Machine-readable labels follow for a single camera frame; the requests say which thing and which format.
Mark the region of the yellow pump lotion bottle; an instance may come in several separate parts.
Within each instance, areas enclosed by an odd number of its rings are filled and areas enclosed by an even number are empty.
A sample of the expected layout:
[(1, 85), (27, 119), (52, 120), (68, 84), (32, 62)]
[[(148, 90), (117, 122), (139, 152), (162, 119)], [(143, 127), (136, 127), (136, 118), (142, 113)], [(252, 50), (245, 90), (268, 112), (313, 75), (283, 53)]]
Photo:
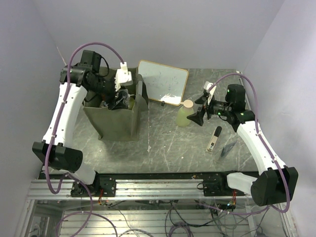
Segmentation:
[(128, 95), (127, 98), (124, 100), (124, 103), (128, 110), (132, 110), (135, 103), (134, 95)]

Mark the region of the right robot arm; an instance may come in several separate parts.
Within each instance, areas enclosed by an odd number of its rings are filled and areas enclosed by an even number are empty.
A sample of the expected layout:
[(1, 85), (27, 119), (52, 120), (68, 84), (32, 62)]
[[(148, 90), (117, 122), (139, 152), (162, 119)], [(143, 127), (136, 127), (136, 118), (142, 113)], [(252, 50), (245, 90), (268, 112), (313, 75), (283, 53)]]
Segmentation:
[(249, 149), (259, 174), (252, 177), (241, 172), (229, 173), (226, 179), (218, 182), (218, 191), (226, 196), (239, 190), (251, 195), (258, 206), (290, 202), (298, 171), (295, 167), (288, 167), (271, 148), (255, 121), (255, 114), (245, 107), (244, 87), (240, 84), (228, 85), (225, 101), (214, 99), (216, 86), (213, 83), (207, 81), (203, 89), (203, 95), (195, 100), (200, 107), (187, 118), (200, 126), (204, 117), (210, 119), (212, 116), (229, 123)]

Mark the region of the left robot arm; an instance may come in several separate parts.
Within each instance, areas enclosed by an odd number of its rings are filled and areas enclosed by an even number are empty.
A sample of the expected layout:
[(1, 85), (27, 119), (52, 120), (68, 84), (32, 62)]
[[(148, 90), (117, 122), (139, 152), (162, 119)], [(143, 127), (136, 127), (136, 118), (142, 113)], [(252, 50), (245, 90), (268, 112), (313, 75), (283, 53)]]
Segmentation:
[(75, 123), (90, 91), (105, 95), (106, 105), (113, 109), (124, 99), (124, 87), (132, 84), (132, 74), (126, 61), (121, 59), (114, 76), (107, 79), (100, 75), (101, 60), (99, 53), (84, 50), (78, 63), (69, 63), (62, 69), (59, 96), (52, 120), (42, 140), (33, 143), (32, 151), (42, 161), (47, 186), (55, 195), (60, 192), (62, 184), (53, 187), (50, 169), (62, 171), (63, 178), (73, 179), (83, 186), (89, 196), (100, 192), (98, 173), (83, 162), (82, 151), (72, 147)]

